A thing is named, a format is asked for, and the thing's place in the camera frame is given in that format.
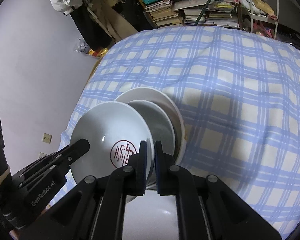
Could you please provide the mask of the wall power socket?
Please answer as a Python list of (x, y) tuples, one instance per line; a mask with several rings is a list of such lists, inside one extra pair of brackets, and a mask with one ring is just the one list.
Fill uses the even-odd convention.
[(50, 144), (52, 140), (52, 135), (44, 133), (42, 137), (42, 142)]

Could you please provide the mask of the red patterned bowl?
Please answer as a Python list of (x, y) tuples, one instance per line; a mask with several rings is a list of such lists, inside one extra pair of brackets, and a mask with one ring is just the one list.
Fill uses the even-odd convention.
[(79, 183), (92, 175), (105, 177), (128, 164), (130, 156), (146, 142), (146, 180), (154, 167), (154, 142), (144, 118), (130, 105), (118, 101), (103, 102), (91, 108), (78, 120), (70, 145), (80, 139), (90, 144), (87, 153), (71, 164), (74, 181)]
[(157, 104), (147, 100), (128, 102), (145, 120), (153, 141), (161, 141), (164, 153), (173, 155), (175, 150), (175, 134), (170, 118)]

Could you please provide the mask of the large white bowl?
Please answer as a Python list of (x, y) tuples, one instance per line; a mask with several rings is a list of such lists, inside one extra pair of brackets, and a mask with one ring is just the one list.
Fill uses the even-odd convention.
[(132, 88), (116, 99), (133, 107), (145, 120), (153, 141), (179, 165), (186, 150), (185, 124), (176, 104), (163, 92), (149, 87)]

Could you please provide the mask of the blue plaid tablecloth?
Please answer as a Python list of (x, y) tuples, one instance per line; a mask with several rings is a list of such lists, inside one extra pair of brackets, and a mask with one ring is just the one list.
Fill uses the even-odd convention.
[(222, 27), (146, 30), (115, 44), (61, 134), (136, 87), (168, 95), (186, 129), (183, 167), (215, 174), (286, 239), (300, 223), (300, 50)]

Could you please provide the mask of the wooden shelf unit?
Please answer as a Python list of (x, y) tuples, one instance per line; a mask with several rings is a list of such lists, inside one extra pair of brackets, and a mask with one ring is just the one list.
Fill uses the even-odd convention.
[[(145, 10), (145, 7), (150, 4), (145, 4), (143, 0), (138, 0), (138, 2), (144, 9), (150, 24), (157, 28), (150, 14)], [(207, 0), (173, 0), (173, 9), (183, 17), (182, 26), (194, 25), (206, 2)], [(239, 29), (241, 27), (239, 12), (240, 9), (235, 5), (235, 0), (212, 0), (198, 25)]]

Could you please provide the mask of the stack of books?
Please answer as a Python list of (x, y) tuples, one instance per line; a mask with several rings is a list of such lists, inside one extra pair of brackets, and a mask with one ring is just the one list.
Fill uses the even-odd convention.
[(172, 25), (182, 26), (182, 15), (173, 9), (173, 0), (162, 0), (145, 7), (158, 28)]

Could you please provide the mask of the cherry plate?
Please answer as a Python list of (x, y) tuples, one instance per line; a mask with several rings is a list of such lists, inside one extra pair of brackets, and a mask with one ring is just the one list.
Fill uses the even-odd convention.
[(146, 190), (126, 204), (122, 239), (179, 239), (175, 197)]

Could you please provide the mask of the white utility cart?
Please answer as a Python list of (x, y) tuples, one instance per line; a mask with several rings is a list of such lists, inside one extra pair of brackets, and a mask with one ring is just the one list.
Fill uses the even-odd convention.
[(265, 0), (235, 0), (249, 18), (243, 22), (243, 29), (258, 35), (276, 39), (279, 25), (279, 0), (275, 8)]

